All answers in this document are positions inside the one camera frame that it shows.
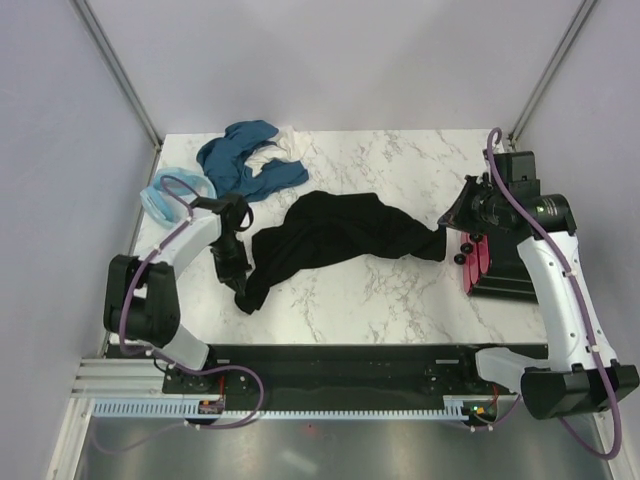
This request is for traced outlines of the black and pink drawer box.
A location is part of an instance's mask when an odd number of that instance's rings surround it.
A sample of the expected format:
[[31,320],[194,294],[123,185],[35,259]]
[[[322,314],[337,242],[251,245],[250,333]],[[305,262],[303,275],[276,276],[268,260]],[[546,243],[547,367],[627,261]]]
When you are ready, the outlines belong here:
[[515,240],[494,229],[489,235],[462,232],[454,263],[462,269],[468,296],[536,303],[533,283],[520,259]]

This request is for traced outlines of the blue t shirt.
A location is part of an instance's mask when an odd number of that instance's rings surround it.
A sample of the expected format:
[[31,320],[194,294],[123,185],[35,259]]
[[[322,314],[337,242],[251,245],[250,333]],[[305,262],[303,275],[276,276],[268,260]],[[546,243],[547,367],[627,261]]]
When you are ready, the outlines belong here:
[[238,193],[259,202],[309,180],[293,131],[264,121],[242,121],[203,145],[196,161],[218,197]]

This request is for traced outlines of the black t shirt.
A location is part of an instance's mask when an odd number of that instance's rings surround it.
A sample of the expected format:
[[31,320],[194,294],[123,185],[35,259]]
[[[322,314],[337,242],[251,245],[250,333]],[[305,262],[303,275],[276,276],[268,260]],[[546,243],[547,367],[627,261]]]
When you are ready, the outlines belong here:
[[252,237],[255,268],[236,306],[251,314],[270,289],[301,270],[338,264],[361,255],[399,259],[407,255],[442,262],[444,227],[431,230],[404,211],[388,206],[374,193],[333,195],[313,191],[288,209],[281,225]]

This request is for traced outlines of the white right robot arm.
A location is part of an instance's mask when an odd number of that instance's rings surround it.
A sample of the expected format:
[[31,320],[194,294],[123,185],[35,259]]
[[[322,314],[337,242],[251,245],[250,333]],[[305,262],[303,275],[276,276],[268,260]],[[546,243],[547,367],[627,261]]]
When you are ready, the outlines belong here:
[[597,319],[564,196],[533,190],[513,200],[487,176],[468,176],[438,222],[486,238],[506,234],[531,279],[547,335],[544,360],[506,347],[479,350],[458,368],[465,391],[477,394],[499,384],[520,394],[529,413],[544,420],[612,411],[638,388],[637,368],[620,363]]

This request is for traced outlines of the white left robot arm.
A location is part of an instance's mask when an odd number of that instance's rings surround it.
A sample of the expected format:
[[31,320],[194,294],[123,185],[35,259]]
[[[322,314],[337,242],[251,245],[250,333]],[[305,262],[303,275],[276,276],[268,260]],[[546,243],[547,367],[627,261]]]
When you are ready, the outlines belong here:
[[250,270],[237,234],[253,223],[253,212],[240,194],[220,199],[196,197],[187,218],[157,246],[140,256],[115,256],[108,267],[104,328],[119,336],[127,354],[138,341],[185,370],[185,382],[208,393],[219,382],[219,369],[209,363],[210,347],[181,323],[177,280],[204,250],[213,258],[218,281],[237,295],[245,293]]

